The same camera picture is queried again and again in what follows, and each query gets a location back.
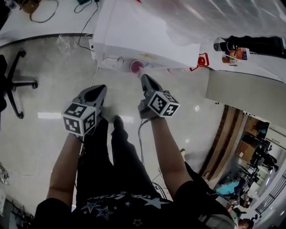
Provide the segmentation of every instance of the chair wheel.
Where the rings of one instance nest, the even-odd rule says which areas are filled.
[[[22,50],[20,51],[20,57],[24,58],[26,56],[26,51],[25,50]]]
[[[24,113],[21,112],[21,113],[19,114],[19,119],[23,119],[23,118],[24,118]]]
[[[38,88],[38,81],[35,81],[35,82],[33,83],[32,88],[33,88],[33,89]]]

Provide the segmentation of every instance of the office chair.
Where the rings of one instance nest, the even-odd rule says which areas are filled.
[[[18,60],[20,57],[24,58],[25,55],[26,55],[26,52],[24,50],[21,50],[17,53],[17,56],[14,59],[14,62],[12,64],[12,67],[10,69],[10,72],[7,78],[5,76],[5,72],[7,69],[7,63],[6,63],[4,56],[0,55],[0,113],[7,106],[7,103],[4,99],[4,96],[7,94],[11,102],[11,105],[16,113],[16,116],[20,119],[24,118],[24,114],[23,112],[20,112],[20,113],[18,112],[12,91],[16,91],[17,87],[22,87],[22,86],[32,86],[33,89],[38,87],[38,82],[36,80],[34,80],[33,82],[23,82],[23,83],[12,82],[12,78],[14,76],[14,72],[15,72],[15,68],[17,66]]]

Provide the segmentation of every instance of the glossy floor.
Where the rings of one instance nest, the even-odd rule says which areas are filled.
[[[0,161],[10,175],[10,186],[5,189],[32,213],[46,197],[51,171],[67,136],[60,113],[68,101],[91,85],[96,71],[90,52],[79,48],[77,39],[39,39],[0,50],[11,66],[20,48],[26,49],[26,57],[18,63],[18,73],[36,77],[39,82],[38,89],[23,87],[14,93],[18,107],[24,111],[23,120],[15,116],[6,99],[8,107],[1,114],[0,131]],[[187,161],[199,171],[223,112],[223,105],[204,98],[209,70],[201,68],[182,76],[172,76],[164,70],[150,74],[181,103],[168,123],[179,148],[186,149]],[[108,87],[105,115],[123,117],[129,141],[140,154],[137,106],[144,98],[140,81],[131,73],[99,69],[93,85],[99,84]],[[111,132],[109,125],[109,153]],[[159,165],[149,123],[142,128],[142,141],[146,170],[153,179]],[[160,176],[156,182],[165,187]]]

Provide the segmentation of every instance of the chair base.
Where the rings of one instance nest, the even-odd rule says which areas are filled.
[[[24,58],[26,56],[26,51],[25,50],[21,50],[17,53],[16,58],[14,59],[14,62],[12,64],[11,70],[8,74],[7,77],[7,84],[8,84],[8,88],[6,90],[6,93],[8,95],[8,98],[11,102],[12,108],[14,109],[14,112],[16,114],[16,116],[19,119],[23,119],[24,118],[24,113],[23,112],[19,112],[17,109],[17,106],[15,104],[15,100],[14,100],[14,96],[12,94],[12,91],[16,91],[17,87],[23,87],[23,86],[32,86],[33,89],[38,88],[38,82],[36,80],[32,81],[32,82],[18,82],[18,83],[13,83],[12,82],[12,78],[14,76],[14,72],[18,63],[19,58]]]

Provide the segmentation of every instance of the teal object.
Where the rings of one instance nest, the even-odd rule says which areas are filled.
[[[219,187],[216,192],[221,195],[229,195],[234,193],[234,188],[238,186],[239,181],[231,182],[229,184],[226,184],[224,186]]]

